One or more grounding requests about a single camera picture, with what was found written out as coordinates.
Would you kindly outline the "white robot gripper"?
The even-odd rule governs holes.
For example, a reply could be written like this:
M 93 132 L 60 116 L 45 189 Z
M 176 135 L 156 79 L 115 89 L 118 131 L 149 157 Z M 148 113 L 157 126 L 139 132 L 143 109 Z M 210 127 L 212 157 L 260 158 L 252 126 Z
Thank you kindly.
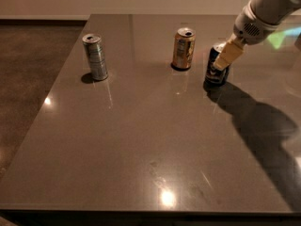
M 279 6 L 263 0 L 250 0 L 235 20 L 233 34 L 226 41 L 214 62 L 219 71 L 225 70 L 244 52 L 244 46 L 264 41 L 279 26 Z

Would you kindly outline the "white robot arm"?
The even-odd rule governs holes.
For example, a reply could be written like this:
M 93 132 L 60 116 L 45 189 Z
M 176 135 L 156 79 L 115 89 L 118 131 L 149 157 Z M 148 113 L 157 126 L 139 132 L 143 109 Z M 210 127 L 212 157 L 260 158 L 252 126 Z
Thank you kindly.
M 264 41 L 292 13 L 301 9 L 301 0 L 250 0 L 237 16 L 233 32 L 214 67 L 226 69 L 244 52 L 246 45 Z

